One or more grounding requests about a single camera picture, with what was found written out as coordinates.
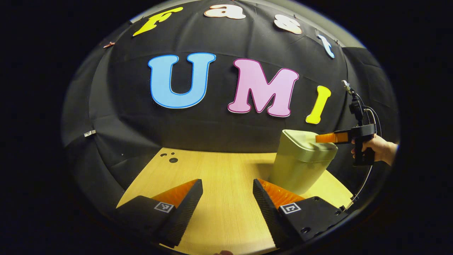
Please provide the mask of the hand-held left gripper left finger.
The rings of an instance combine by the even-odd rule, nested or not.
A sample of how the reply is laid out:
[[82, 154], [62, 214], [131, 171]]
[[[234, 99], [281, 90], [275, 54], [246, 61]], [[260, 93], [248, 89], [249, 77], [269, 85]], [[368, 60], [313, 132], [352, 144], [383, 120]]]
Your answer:
[[116, 209], [116, 219], [134, 234], [155, 244], [178, 246], [203, 194], [194, 179], [152, 198], [137, 196]]

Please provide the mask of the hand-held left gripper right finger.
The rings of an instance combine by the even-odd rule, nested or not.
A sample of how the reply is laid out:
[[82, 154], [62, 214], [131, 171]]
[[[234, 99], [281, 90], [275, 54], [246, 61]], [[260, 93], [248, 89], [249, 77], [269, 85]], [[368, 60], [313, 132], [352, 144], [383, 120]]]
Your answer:
[[306, 243], [349, 216], [319, 196], [303, 198], [260, 178], [252, 190], [276, 248]]

